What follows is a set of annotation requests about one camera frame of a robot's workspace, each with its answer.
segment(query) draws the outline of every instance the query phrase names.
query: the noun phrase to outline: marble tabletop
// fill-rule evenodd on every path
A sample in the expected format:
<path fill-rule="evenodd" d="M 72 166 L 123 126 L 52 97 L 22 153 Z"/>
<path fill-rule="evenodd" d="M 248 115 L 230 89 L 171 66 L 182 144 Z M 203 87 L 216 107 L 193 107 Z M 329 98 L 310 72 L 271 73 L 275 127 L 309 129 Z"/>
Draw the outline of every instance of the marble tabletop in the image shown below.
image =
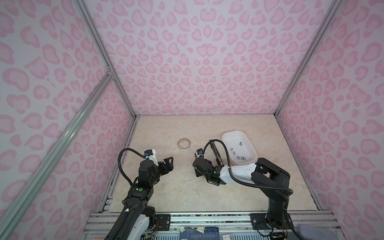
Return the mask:
<path fill-rule="evenodd" d="M 215 186 L 208 184 L 203 176 L 195 175 L 192 167 L 195 151 L 210 139 L 221 140 L 224 133 L 233 130 L 245 133 L 258 157 L 270 160 L 291 175 L 290 188 L 294 194 L 289 210 L 317 210 L 273 115 L 140 117 L 130 147 L 139 152 L 155 149 L 158 161 L 174 158 L 173 171 L 162 176 L 154 186 L 148 205 L 155 207 L 157 212 L 266 211 L 268 198 L 260 189 L 237 183 Z M 184 137 L 191 141 L 187 151 L 177 146 Z M 219 143 L 216 147 L 225 162 L 224 149 Z M 210 147 L 205 156 L 216 165 Z M 127 154 L 123 169 L 131 180 L 138 176 L 141 161 L 134 153 Z M 121 212 L 121 201 L 128 190 L 128 182 L 119 176 L 110 212 Z"/>

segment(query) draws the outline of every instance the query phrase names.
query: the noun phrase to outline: mounting plate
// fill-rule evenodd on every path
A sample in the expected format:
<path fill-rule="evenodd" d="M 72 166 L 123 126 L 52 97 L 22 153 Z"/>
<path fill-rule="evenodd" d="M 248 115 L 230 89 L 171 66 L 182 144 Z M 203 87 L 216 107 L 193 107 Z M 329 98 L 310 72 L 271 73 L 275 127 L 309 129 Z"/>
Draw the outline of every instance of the mounting plate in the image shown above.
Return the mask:
<path fill-rule="evenodd" d="M 265 222 L 265 214 L 250 214 L 250 217 L 253 230 L 271 230 Z"/>
<path fill-rule="evenodd" d="M 170 214 L 156 214 L 156 221 L 159 222 L 158 231 L 169 231 Z"/>

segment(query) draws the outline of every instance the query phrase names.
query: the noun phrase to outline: pink leopard print wall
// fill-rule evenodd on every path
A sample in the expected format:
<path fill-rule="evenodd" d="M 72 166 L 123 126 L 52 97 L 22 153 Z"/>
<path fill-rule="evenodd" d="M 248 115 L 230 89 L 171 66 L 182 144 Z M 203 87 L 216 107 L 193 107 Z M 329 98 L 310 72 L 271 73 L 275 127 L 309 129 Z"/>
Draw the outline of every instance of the pink leopard print wall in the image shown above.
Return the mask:
<path fill-rule="evenodd" d="M 130 122 L 111 83 L 10 239 L 79 239 L 100 204 Z"/>
<path fill-rule="evenodd" d="M 86 0 L 136 114 L 274 113 L 331 0 Z"/>
<path fill-rule="evenodd" d="M 71 0 L 0 2 L 0 218 L 105 73 Z"/>
<path fill-rule="evenodd" d="M 345 3 L 278 119 L 348 240 L 384 236 L 383 12 Z"/>

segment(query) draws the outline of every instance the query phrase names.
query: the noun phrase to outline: white bin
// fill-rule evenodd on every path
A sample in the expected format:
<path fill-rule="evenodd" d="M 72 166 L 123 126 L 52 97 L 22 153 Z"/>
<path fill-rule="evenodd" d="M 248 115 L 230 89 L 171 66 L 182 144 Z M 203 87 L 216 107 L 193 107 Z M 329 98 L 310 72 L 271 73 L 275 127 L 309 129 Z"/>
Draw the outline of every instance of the white bin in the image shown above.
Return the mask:
<path fill-rule="evenodd" d="M 228 149 L 232 162 L 236 165 L 245 165 L 257 161 L 256 151 L 242 131 L 235 130 L 226 132 L 223 134 L 222 139 Z"/>

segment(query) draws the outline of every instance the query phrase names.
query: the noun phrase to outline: wire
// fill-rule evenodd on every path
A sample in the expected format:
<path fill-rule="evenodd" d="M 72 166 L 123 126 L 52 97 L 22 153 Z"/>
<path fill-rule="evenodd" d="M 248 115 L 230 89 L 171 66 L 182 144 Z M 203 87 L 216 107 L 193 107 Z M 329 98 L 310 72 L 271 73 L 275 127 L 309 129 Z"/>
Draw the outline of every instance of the wire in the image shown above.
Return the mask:
<path fill-rule="evenodd" d="M 158 230 L 160 223 L 158 221 L 156 221 L 155 224 L 156 224 L 155 230 L 153 230 L 153 232 L 151 232 L 151 233 L 147 233 L 146 235 L 144 235 L 145 237 L 150 237 L 154 232 L 156 232 Z"/>
<path fill-rule="evenodd" d="M 133 180 L 132 185 L 135 184 L 138 179 L 139 179 L 139 177 L 136 177 L 135 180 Z"/>
<path fill-rule="evenodd" d="M 287 226 L 285 225 L 285 223 L 283 223 L 283 226 L 285 227 L 285 230 L 286 230 L 286 235 L 285 235 L 285 238 L 288 238 L 288 229 L 287 229 Z"/>
<path fill-rule="evenodd" d="M 272 231 L 270 231 L 268 235 L 263 235 L 263 234 L 261 234 L 261 233 L 259 232 L 259 224 L 260 224 L 260 223 L 262 223 L 262 222 L 258 222 L 258 223 L 256 224 L 256 230 L 257 230 L 257 232 L 258 232 L 261 236 L 263 236 L 263 237 L 269 237 L 269 236 L 273 233 L 273 227 L 272 227 Z"/>
<path fill-rule="evenodd" d="M 119 167 L 119 171 L 121 173 L 121 175 L 129 182 L 129 185 L 132 186 L 132 181 L 129 179 L 129 177 L 125 174 L 125 172 L 123 171 L 122 167 L 121 167 L 121 157 L 122 157 L 122 154 L 125 152 L 125 151 L 131 151 L 131 152 L 134 152 L 136 153 L 137 155 L 139 155 L 140 157 L 144 158 L 145 157 L 143 155 L 141 155 L 139 152 L 137 152 L 136 150 L 132 149 L 132 148 L 124 148 L 123 150 L 120 151 L 119 153 L 119 156 L 118 156 L 118 167 Z"/>
<path fill-rule="evenodd" d="M 288 202 L 289 202 L 289 197 L 287 197 L 287 200 L 285 201 L 285 206 L 284 206 L 284 217 L 285 217 L 285 220 L 287 221 L 287 224 L 288 226 L 290 227 L 290 229 L 292 230 L 292 232 L 300 239 L 300 240 L 304 240 L 295 230 L 295 227 L 293 226 L 293 223 L 290 219 L 290 217 L 288 216 L 288 211 L 287 211 L 287 208 L 288 208 Z"/>

